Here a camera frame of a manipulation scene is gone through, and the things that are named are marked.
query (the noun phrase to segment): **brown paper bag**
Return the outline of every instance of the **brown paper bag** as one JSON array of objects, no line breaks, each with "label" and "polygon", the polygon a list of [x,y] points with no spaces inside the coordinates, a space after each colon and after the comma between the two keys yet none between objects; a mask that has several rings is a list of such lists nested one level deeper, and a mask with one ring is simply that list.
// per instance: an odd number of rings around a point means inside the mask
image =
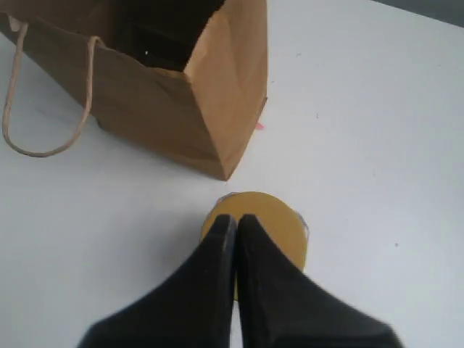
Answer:
[{"label": "brown paper bag", "polygon": [[0,31],[24,39],[12,80],[24,50],[87,106],[81,125],[91,107],[110,132],[231,176],[266,100],[266,0],[0,0],[0,12]]}]

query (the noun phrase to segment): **white surface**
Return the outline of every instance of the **white surface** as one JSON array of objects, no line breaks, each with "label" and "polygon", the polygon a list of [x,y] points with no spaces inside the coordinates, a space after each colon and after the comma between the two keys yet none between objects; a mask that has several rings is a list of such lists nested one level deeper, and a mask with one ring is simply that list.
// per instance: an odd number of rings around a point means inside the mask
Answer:
[{"label": "white surface", "polygon": [[[228,183],[99,130],[51,159],[0,143],[0,347],[75,347],[160,284],[215,200],[266,191],[310,227],[307,273],[407,347],[464,341],[464,29],[369,1],[270,0],[270,88]],[[13,46],[0,40],[0,95]],[[61,144],[80,107],[23,60],[12,137]],[[233,319],[232,347],[240,347]]]}]

